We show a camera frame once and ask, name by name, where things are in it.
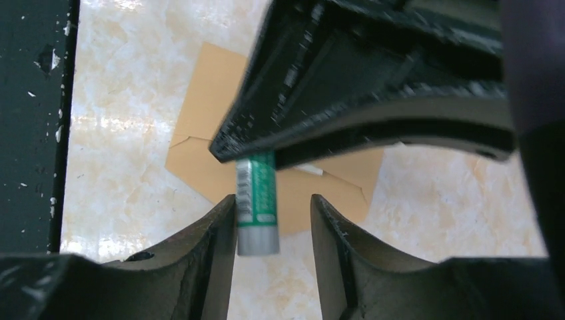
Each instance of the chipped paint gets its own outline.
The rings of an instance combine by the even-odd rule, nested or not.
[[[28,286],[23,286],[21,290],[22,292],[28,294],[30,297],[34,298],[37,301],[43,301],[43,299],[45,298],[45,293],[40,289],[34,289]]]
[[[51,70],[56,68],[59,65],[61,58],[55,53],[55,49],[53,49],[53,57],[51,58]]]
[[[71,32],[71,21],[67,20],[67,26],[63,28],[65,35],[68,36]]]
[[[489,37],[477,35],[461,29],[451,29],[451,31],[457,39],[465,39],[467,41],[475,42],[476,44],[489,49],[491,52],[495,52],[495,50],[502,50],[502,43],[497,39],[491,39]]]
[[[4,278],[9,276],[10,274],[20,270],[20,268],[21,267],[17,265],[15,267],[12,267],[12,268],[9,268],[9,269],[6,269],[6,270],[0,272],[0,282],[2,282],[2,280],[4,280]]]
[[[57,132],[55,132],[55,139],[57,140],[57,142],[61,142],[61,130],[63,129],[63,126],[60,125],[59,128],[57,129]]]

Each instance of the screw hole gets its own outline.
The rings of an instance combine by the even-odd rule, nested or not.
[[[484,151],[484,150],[477,150],[476,152],[477,152],[478,155],[481,155],[483,157],[496,159],[496,156],[492,152],[488,152],[488,151]]]
[[[125,262],[136,262],[136,261],[143,261],[149,260],[155,256],[154,253],[148,251],[141,251],[134,255],[131,255],[129,258],[125,259]]]

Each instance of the white paint chip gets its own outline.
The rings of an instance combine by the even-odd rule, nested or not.
[[[63,28],[65,35],[69,35],[69,33],[71,32],[71,22],[70,20],[67,20],[67,26]]]
[[[310,163],[305,163],[302,165],[297,165],[296,167],[294,167],[295,169],[304,171],[304,172],[308,172],[308,173],[312,173],[313,175],[324,175],[324,170],[315,167],[314,165],[311,165]]]
[[[50,275],[46,275],[43,278],[41,278],[40,280],[38,280],[35,284],[36,285],[46,285],[48,283],[51,282],[51,276]]]
[[[59,58],[59,56],[55,53],[55,49],[53,49],[53,56],[51,58],[51,70],[56,68],[59,65],[59,62],[61,62],[61,58]]]
[[[55,139],[57,140],[57,142],[61,142],[61,130],[63,129],[63,126],[60,125],[59,128],[57,129],[57,132],[55,132]]]

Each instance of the black metal frame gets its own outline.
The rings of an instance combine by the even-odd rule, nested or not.
[[[275,150],[277,169],[282,169],[400,141],[506,159],[516,148],[516,135],[502,84],[500,33],[410,9],[407,2],[274,0],[241,92],[211,152],[225,162]],[[0,77],[9,84],[0,87],[0,130],[3,149],[15,151],[0,155],[0,178],[10,183],[29,178],[36,193],[45,191],[58,201],[53,218],[38,225],[35,220],[42,216],[37,219],[30,205],[45,207],[47,213],[49,202],[28,201],[37,196],[32,192],[2,190],[0,200],[18,199],[2,210],[25,215],[3,227],[0,244],[4,251],[42,252],[40,239],[58,251],[79,2],[51,7],[39,0],[12,3],[0,10]],[[38,35],[33,25],[17,28],[19,17],[37,8],[45,12],[38,24],[69,14],[70,36],[53,38],[61,42],[53,48],[68,51],[59,70],[49,67],[51,47],[38,46],[50,41],[50,30]],[[16,32],[29,42],[17,42]],[[20,54],[15,41],[29,48]],[[26,69],[30,61],[39,68]],[[24,72],[14,72],[15,66]],[[25,100],[22,81],[45,96]],[[30,116],[23,119],[31,126],[38,119],[42,126],[52,114],[58,118],[61,109],[62,119],[53,123],[63,125],[60,143],[38,140],[42,131],[12,139],[10,125],[17,121],[5,115],[16,114],[20,105],[26,106],[23,112]],[[42,112],[49,117],[40,116]],[[565,233],[559,232],[565,193],[559,183],[565,177],[554,173],[565,162],[559,148],[562,127],[519,130],[517,136],[551,260],[454,258],[433,264],[379,241],[321,196],[313,196],[312,240],[324,319],[565,318],[558,282],[565,279],[560,268],[565,265]],[[550,150],[540,149],[544,141],[552,143]],[[17,150],[22,143],[31,143],[35,151]],[[13,155],[22,161],[16,163]],[[36,171],[39,178],[22,175],[32,172],[38,159],[47,161]],[[549,165],[542,159],[549,159]],[[38,191],[38,186],[46,189]],[[75,255],[0,255],[0,318],[226,319],[234,212],[230,195],[201,220],[123,262],[98,265]],[[30,225],[37,228],[37,237],[19,232]],[[14,249],[14,239],[21,250]]]

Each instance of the black plastic part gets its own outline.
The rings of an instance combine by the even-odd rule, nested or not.
[[[59,251],[79,2],[0,1],[0,252]]]
[[[312,242],[324,320],[565,319],[546,259],[404,253],[312,196]]]
[[[502,1],[501,7],[520,155],[565,300],[565,2]]]
[[[499,32],[395,3],[274,0],[211,153],[275,151],[283,169],[404,142],[506,159]]]
[[[227,318],[235,197],[163,242],[98,265],[76,255],[0,256],[2,319]]]

